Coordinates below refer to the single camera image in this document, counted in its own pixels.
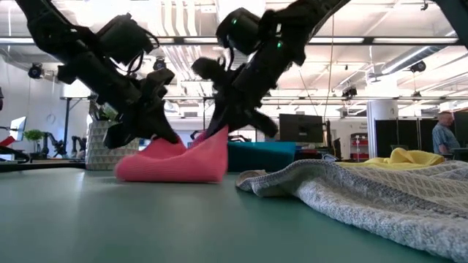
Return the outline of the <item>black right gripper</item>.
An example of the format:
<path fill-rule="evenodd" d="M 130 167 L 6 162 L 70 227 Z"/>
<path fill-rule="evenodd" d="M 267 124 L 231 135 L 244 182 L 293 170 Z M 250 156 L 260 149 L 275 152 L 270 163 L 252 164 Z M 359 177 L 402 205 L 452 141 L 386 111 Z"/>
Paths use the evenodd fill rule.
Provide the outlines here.
<path fill-rule="evenodd" d="M 306 36 L 274 37 L 261 45 L 249 63 L 234 71 L 224 70 L 210 58 L 197 59 L 192 70 L 203 79 L 211 80 L 217 90 L 215 109 L 204 138 L 208 139 L 224 127 L 233 132 L 245 126 L 274 136 L 278 132 L 277 125 L 257 109 L 262 105 L 262 98 L 276 87 L 286 68 L 292 63 L 301 65 L 304 62 L 306 45 Z"/>

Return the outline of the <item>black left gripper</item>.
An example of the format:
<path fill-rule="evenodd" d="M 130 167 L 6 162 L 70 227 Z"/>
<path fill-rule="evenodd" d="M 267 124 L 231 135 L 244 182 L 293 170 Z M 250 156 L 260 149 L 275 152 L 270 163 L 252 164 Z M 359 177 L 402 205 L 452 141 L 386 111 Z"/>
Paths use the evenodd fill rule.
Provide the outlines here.
<path fill-rule="evenodd" d="M 80 53 L 58 68 L 61 82 L 79 80 L 97 95 L 98 104 L 109 104 L 118 112 L 116 124 L 105 135 L 109 149 L 123 147 L 135 138 L 179 141 L 164 113 L 165 86 L 174 77 L 169 69 L 160 69 L 136 80 L 120 74 L 112 62 L 91 52 Z"/>

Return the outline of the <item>pink microfiber towel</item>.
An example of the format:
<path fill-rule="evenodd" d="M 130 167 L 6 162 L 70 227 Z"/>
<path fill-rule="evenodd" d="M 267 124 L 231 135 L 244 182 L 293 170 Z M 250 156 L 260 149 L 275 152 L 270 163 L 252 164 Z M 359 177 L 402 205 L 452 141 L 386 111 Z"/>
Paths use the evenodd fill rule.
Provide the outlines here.
<path fill-rule="evenodd" d="M 219 183 L 227 172 L 227 138 L 224 127 L 210 137 L 202 133 L 189 147 L 156 139 L 123 157 L 114 174 L 127 182 Z"/>

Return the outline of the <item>grey waffle microfiber towel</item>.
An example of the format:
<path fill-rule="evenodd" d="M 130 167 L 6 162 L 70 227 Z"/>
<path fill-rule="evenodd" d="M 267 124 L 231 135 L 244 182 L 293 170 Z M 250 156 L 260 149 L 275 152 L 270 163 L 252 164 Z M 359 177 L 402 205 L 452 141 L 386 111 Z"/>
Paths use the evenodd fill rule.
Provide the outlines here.
<path fill-rule="evenodd" d="M 277 172 L 243 172 L 236 185 L 259 197 L 293 195 L 344 224 L 468 263 L 466 162 L 388 169 L 309 159 Z"/>

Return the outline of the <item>yellow microfiber towel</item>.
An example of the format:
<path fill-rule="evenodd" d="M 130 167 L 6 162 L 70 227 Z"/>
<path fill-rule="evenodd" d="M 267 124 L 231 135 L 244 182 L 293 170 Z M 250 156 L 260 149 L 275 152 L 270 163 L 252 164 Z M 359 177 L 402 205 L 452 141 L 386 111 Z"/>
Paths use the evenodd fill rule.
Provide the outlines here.
<path fill-rule="evenodd" d="M 376 157 L 364 162 L 336 162 L 341 167 L 376 167 L 381 169 L 406 170 L 422 169 L 445 162 L 445 158 L 435 153 L 421 150 L 405 150 L 396 148 L 389 157 Z"/>

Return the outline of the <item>blue plastic bin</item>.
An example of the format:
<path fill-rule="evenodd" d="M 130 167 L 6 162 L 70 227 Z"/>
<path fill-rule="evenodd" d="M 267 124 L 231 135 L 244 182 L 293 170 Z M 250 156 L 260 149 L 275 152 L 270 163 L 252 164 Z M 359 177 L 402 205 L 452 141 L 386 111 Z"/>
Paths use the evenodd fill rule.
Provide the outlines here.
<path fill-rule="evenodd" d="M 284 169 L 295 160 L 293 142 L 228 142 L 228 172 Z"/>

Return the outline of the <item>succulent in triangle-patterned pot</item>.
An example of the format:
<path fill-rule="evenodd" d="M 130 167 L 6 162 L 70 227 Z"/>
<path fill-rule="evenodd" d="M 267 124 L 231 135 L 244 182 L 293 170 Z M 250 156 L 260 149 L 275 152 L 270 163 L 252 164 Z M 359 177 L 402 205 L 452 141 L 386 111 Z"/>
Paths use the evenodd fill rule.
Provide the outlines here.
<path fill-rule="evenodd" d="M 87 129 L 86 169 L 113 170 L 123 157 L 139 150 L 138 139 L 133 139 L 127 145 L 115 149 L 109 149 L 105 145 L 105 135 L 107 130 L 116 124 L 113 120 L 116 114 L 112 109 L 107 110 L 99 106 L 95 96 L 90 96 L 88 115 L 91 122 Z"/>

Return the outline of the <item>green table mat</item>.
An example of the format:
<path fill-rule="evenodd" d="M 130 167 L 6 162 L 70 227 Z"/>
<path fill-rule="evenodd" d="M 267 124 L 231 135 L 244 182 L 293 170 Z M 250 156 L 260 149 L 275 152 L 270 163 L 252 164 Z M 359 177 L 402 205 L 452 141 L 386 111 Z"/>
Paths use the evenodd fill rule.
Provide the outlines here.
<path fill-rule="evenodd" d="M 450 263 L 290 198 L 111 172 L 0 174 L 0 263 Z"/>

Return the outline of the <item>small green background plant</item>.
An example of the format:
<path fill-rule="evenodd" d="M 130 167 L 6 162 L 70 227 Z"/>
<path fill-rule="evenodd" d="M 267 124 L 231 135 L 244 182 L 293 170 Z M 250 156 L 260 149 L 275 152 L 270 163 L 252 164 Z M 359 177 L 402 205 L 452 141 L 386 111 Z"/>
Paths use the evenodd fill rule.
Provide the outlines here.
<path fill-rule="evenodd" d="M 43 139 L 44 132 L 40 131 L 39 129 L 30 129 L 23 133 L 23 136 L 29 141 L 33 143 L 33 152 L 39 153 L 40 146 L 39 141 Z"/>

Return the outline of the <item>small tilted monitor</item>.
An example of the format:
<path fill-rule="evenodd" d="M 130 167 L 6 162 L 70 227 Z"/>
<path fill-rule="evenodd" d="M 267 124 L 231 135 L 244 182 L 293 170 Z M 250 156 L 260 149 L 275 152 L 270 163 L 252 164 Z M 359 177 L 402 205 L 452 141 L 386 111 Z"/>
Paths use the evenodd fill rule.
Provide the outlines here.
<path fill-rule="evenodd" d="M 10 136 L 13 137 L 16 142 L 22 141 L 25 127 L 26 127 L 26 116 L 12 120 L 10 122 Z"/>

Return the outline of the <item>red storage shelf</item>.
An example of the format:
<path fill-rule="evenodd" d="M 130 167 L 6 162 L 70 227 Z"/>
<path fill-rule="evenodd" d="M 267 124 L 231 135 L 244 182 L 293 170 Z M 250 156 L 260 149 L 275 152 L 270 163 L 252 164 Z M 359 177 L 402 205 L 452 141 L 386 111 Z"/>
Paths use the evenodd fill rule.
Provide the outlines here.
<path fill-rule="evenodd" d="M 367 133 L 350 135 L 350 159 L 356 162 L 369 159 L 369 138 Z"/>

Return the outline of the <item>black room partition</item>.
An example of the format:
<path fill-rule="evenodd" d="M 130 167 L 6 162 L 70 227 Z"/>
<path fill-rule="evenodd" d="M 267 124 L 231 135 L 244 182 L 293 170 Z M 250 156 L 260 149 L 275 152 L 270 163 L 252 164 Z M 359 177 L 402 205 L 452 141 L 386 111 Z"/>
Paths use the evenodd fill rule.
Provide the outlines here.
<path fill-rule="evenodd" d="M 394 148 L 433 152 L 432 130 L 436 119 L 393 119 L 374 122 L 377 157 L 389 157 Z"/>

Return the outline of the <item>person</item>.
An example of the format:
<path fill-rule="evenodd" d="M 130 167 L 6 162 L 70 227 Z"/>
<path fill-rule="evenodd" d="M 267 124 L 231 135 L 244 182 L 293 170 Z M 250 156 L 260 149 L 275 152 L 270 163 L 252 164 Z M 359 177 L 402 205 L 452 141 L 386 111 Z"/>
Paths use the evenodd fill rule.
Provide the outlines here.
<path fill-rule="evenodd" d="M 435 154 L 449 154 L 452 149 L 460 148 L 456 136 L 450 130 L 454 118 L 450 112 L 441 112 L 437 118 L 438 122 L 432 129 L 433 150 Z"/>

